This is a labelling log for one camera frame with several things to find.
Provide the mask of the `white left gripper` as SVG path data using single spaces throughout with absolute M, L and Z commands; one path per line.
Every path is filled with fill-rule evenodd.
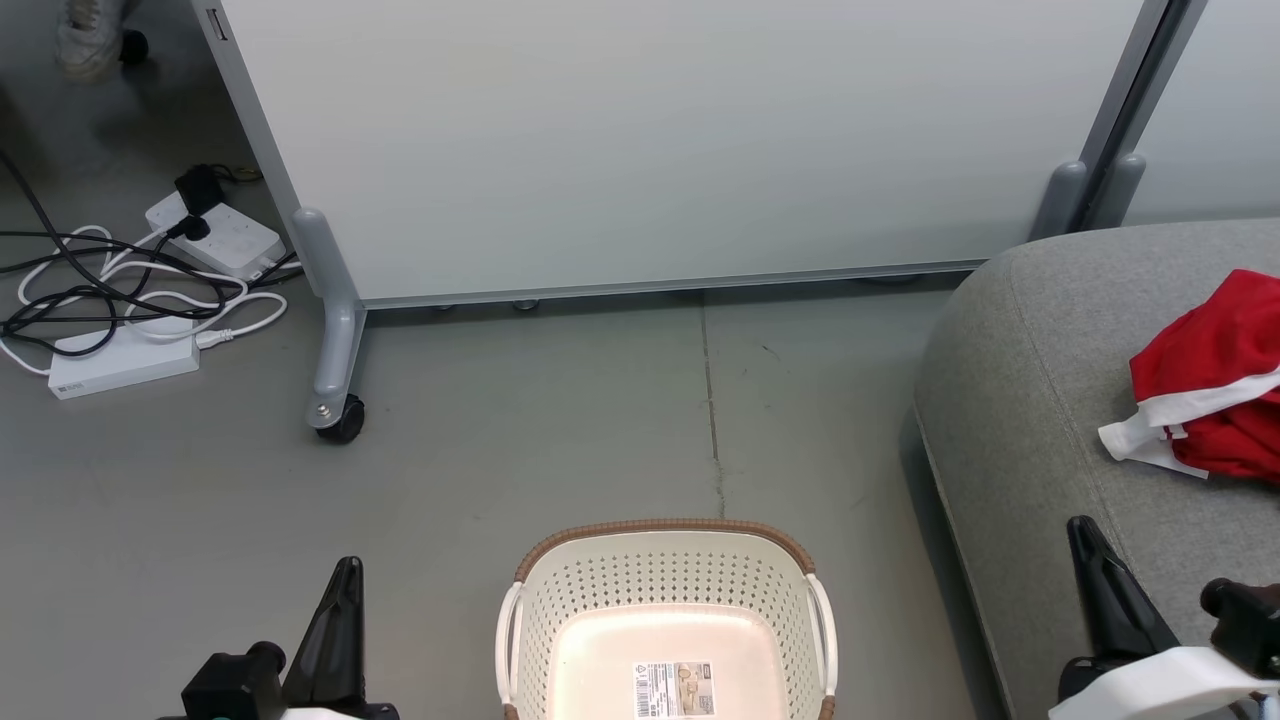
M 394 705 L 367 705 L 364 562 L 340 559 L 283 682 L 280 720 L 399 720 Z

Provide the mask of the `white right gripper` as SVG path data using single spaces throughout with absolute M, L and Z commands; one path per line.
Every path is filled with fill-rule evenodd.
M 1066 533 L 1093 659 L 1128 665 L 1052 707 L 1050 719 L 1189 719 L 1253 693 L 1277 696 L 1276 678 L 1254 675 L 1211 647 L 1178 647 L 1093 518 L 1070 518 Z

